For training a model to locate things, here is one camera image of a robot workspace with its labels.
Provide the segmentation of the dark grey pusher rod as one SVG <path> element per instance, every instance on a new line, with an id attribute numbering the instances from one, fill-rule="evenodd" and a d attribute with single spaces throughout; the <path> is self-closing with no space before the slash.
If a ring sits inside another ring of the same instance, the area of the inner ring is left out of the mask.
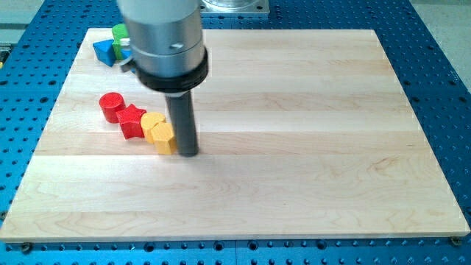
<path id="1" fill-rule="evenodd" d="M 197 155 L 199 144 L 191 92 L 166 93 L 165 98 L 179 154 L 183 157 Z"/>

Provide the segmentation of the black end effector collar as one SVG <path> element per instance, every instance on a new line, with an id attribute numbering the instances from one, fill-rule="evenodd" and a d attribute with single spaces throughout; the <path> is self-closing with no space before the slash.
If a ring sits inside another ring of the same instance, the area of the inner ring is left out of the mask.
<path id="1" fill-rule="evenodd" d="M 195 88 L 206 79 L 209 72 L 208 51 L 204 48 L 202 62 L 194 70 L 177 77 L 158 77 L 138 66 L 134 69 L 139 81 L 147 88 L 162 93 L 182 93 Z"/>

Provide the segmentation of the blue block behind arm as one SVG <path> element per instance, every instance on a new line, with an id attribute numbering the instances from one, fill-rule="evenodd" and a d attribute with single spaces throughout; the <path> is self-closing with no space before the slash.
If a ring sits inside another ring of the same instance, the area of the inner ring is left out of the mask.
<path id="1" fill-rule="evenodd" d="M 131 71 L 135 73 L 135 61 L 132 57 L 132 53 L 130 50 L 122 49 L 121 56 L 123 60 L 120 62 L 119 67 L 123 72 Z"/>

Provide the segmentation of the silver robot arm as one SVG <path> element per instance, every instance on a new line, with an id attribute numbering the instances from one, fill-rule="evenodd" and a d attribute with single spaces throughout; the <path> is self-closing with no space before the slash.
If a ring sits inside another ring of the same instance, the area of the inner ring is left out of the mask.
<path id="1" fill-rule="evenodd" d="M 165 94 L 178 152 L 199 152 L 191 90 L 208 75 L 197 0 L 118 0 L 130 38 L 123 72 L 135 71 L 147 88 Z"/>

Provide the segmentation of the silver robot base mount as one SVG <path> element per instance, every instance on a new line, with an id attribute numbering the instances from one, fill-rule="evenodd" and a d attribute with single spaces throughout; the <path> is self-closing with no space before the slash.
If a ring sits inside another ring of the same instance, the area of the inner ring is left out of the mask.
<path id="1" fill-rule="evenodd" d="M 269 0 L 200 0 L 205 15 L 268 15 Z"/>

